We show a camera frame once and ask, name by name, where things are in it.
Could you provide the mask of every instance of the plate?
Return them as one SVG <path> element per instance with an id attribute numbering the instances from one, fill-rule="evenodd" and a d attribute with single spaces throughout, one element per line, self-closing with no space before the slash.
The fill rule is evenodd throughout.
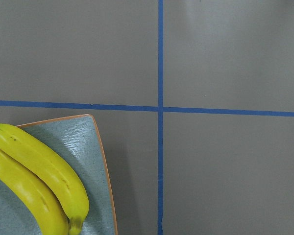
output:
<path id="1" fill-rule="evenodd" d="M 92 115 L 77 115 L 18 126 L 64 158 L 81 178 L 90 203 L 81 235 L 117 235 L 105 155 Z M 41 235 L 33 215 L 0 181 L 0 235 Z"/>

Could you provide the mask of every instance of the blue line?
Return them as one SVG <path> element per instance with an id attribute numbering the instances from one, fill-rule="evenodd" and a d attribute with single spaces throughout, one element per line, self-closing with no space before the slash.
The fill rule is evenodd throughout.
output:
<path id="1" fill-rule="evenodd" d="M 230 114 L 230 115 L 254 115 L 254 116 L 276 116 L 294 117 L 294 112 L 261 111 L 261 110 L 239 110 L 239 109 L 204 109 L 184 107 L 164 107 L 164 112 L 172 113 L 196 113 L 196 114 Z"/>
<path id="2" fill-rule="evenodd" d="M 158 235 L 163 234 L 163 0 L 158 1 Z"/>
<path id="3" fill-rule="evenodd" d="M 157 112 L 158 111 L 158 107 L 154 107 L 154 106 L 55 103 L 55 102 L 11 101 L 11 100 L 0 100 L 0 106 L 33 107 L 33 108 L 58 108 L 58 109 L 149 111 L 149 112 Z"/>

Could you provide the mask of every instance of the yellow banana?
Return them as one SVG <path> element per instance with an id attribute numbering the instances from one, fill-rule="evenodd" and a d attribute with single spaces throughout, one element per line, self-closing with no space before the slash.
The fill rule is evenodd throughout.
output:
<path id="1" fill-rule="evenodd" d="M 10 124 L 0 123 L 0 149 L 42 179 L 69 218 L 69 235 L 78 235 L 88 214 L 89 200 L 70 165 L 47 145 Z"/>
<path id="2" fill-rule="evenodd" d="M 0 180 L 27 206 L 43 235 L 67 235 L 68 219 L 50 188 L 33 172 L 0 150 Z"/>

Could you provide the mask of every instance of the bunch of bananas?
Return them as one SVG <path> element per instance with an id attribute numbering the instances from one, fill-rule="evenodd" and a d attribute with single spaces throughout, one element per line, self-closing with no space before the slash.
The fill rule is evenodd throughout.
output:
<path id="1" fill-rule="evenodd" d="M 43 235 L 80 234 L 89 200 L 78 175 L 44 143 L 2 123 L 0 180 L 28 207 Z"/>

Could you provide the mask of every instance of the vertical blue line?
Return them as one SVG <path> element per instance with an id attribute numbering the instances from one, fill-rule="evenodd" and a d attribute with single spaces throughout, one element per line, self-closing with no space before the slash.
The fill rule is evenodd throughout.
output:
<path id="1" fill-rule="evenodd" d="M 163 0 L 158 0 L 158 235 L 163 235 Z"/>

